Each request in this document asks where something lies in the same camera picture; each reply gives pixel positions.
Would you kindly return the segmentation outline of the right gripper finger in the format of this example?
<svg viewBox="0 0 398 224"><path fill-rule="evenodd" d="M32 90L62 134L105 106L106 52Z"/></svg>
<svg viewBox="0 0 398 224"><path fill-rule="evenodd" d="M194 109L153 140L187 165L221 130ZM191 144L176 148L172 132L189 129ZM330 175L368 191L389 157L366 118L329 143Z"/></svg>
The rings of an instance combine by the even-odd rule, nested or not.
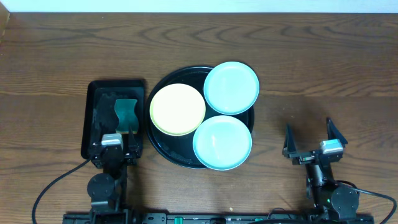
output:
<svg viewBox="0 0 398 224"><path fill-rule="evenodd" d="M328 140L337 139L340 141L342 145L348 144L348 141L334 125L331 118L326 118L326 130L327 130Z"/></svg>
<svg viewBox="0 0 398 224"><path fill-rule="evenodd" d="M284 147L282 150L283 154L295 154L297 152L295 141L294 141L294 135L292 128L290 127L289 124L286 125L286 132L285 132L285 141L284 141Z"/></svg>

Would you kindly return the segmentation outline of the green yellow sponge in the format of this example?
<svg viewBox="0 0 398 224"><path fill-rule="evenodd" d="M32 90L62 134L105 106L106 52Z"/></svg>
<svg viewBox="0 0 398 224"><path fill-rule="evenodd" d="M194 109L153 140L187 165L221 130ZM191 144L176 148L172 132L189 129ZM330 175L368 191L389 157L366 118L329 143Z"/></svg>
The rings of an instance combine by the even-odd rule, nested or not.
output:
<svg viewBox="0 0 398 224"><path fill-rule="evenodd" d="M137 134L139 130L139 120L135 113L136 99L117 99L114 111L119 119L116 132L120 134Z"/></svg>

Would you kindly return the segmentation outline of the yellow plate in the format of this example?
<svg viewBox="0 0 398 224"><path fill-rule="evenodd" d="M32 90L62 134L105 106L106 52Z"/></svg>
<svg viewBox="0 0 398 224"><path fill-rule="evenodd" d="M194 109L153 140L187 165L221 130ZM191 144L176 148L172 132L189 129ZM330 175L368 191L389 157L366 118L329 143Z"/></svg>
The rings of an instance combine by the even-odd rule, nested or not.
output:
<svg viewBox="0 0 398 224"><path fill-rule="evenodd" d="M161 88L154 95L149 114L159 131L170 136L183 136L201 125L206 104L194 87L176 83Z"/></svg>

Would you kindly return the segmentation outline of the light green plate bottom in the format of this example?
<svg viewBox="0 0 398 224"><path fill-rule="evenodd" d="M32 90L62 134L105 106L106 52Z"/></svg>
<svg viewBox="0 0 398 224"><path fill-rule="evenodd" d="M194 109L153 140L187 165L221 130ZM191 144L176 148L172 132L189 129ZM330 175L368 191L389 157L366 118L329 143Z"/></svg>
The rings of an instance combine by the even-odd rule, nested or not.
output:
<svg viewBox="0 0 398 224"><path fill-rule="evenodd" d="M193 151L205 167L231 170L250 155L252 136L248 127L237 118L214 116L204 121L193 136Z"/></svg>

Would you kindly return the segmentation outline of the light green plate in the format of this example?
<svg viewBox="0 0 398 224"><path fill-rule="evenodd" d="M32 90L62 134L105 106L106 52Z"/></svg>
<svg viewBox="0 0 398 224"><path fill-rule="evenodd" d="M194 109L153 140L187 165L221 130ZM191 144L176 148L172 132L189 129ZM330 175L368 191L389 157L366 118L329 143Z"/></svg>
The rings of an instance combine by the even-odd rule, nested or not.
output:
<svg viewBox="0 0 398 224"><path fill-rule="evenodd" d="M250 155L252 136L248 127L237 118L214 116L204 121L193 136L193 151L205 167L231 170Z"/></svg>
<svg viewBox="0 0 398 224"><path fill-rule="evenodd" d="M241 62L224 62L205 78L203 93L209 106L221 114L236 115L257 100L260 84L255 71Z"/></svg>

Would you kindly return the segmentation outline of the light green plate top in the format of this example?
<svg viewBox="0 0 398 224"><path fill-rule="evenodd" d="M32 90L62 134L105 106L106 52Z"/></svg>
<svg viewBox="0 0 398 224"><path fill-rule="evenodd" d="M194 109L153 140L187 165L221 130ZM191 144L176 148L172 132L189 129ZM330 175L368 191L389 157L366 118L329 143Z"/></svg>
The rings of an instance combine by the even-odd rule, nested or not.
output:
<svg viewBox="0 0 398 224"><path fill-rule="evenodd" d="M255 71L241 62L224 62L205 78L203 93L209 106L221 114L236 115L257 100L260 84Z"/></svg>

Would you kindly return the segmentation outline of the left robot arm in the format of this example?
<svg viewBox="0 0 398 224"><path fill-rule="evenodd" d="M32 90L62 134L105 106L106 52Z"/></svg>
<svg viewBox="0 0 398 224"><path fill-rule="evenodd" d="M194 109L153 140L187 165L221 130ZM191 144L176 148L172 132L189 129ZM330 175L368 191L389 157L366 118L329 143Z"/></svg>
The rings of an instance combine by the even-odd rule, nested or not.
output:
<svg viewBox="0 0 398 224"><path fill-rule="evenodd" d="M91 198L90 223L139 223L141 218L126 205L127 167L137 164L142 152L135 140L136 128L103 135L88 148L90 161L102 169L87 185Z"/></svg>

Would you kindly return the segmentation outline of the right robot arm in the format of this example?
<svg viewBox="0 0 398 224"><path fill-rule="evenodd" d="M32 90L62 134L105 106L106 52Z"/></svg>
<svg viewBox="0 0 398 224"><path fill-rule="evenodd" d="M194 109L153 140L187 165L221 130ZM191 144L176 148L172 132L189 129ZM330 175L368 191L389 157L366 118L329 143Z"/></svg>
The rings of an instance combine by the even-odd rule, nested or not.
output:
<svg viewBox="0 0 398 224"><path fill-rule="evenodd" d="M331 163L343 157L348 142L330 118L326 119L326 130L328 139L321 141L317 150L298 152L292 128L287 125L282 155L306 168L307 196L313 198L315 206L309 222L347 222L356 218L359 193L334 179Z"/></svg>

